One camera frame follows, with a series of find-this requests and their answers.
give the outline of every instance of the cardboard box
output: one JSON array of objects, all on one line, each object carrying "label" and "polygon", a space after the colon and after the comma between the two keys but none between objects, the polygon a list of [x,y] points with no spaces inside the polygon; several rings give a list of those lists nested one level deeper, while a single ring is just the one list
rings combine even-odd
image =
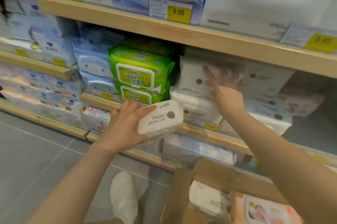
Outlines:
[{"label": "cardboard box", "polygon": [[209,159],[199,158],[194,170],[176,170],[161,224],[209,224],[213,221],[206,214],[189,209],[189,189],[193,180],[226,194],[237,191],[277,203],[289,204],[274,184]]}]

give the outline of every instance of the tiled floor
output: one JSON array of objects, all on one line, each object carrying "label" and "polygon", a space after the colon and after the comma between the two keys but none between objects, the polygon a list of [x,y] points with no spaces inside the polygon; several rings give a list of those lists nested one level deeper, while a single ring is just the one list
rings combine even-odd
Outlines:
[{"label": "tiled floor", "polygon": [[[0,223],[24,223],[90,143],[0,111]],[[92,201],[86,222],[113,218],[109,187],[122,170],[132,173],[143,223],[158,224],[173,173],[119,154]]]}]

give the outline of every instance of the person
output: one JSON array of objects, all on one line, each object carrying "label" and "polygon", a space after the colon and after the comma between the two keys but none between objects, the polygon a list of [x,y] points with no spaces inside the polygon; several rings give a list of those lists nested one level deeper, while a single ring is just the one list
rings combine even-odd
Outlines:
[{"label": "person", "polygon": [[[337,174],[303,150],[289,143],[244,108],[238,91],[239,73],[221,68],[217,79],[204,67],[213,84],[213,97],[221,115],[258,158],[289,204],[306,224],[335,223],[337,220]],[[83,223],[99,183],[114,156],[147,141],[137,132],[139,120],[155,110],[125,101],[113,111],[101,138],[92,144],[78,164],[36,209],[27,224]],[[110,188],[114,220],[104,223],[133,224],[137,219],[137,200],[130,174],[117,174]]]}]

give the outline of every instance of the white shoe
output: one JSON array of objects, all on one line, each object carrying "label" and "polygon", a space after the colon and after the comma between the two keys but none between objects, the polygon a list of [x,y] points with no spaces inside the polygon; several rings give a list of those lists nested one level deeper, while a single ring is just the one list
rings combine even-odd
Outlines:
[{"label": "white shoe", "polygon": [[110,201],[115,218],[125,224],[134,224],[138,215],[138,201],[134,192],[132,176],[127,172],[119,172],[112,179]]}]

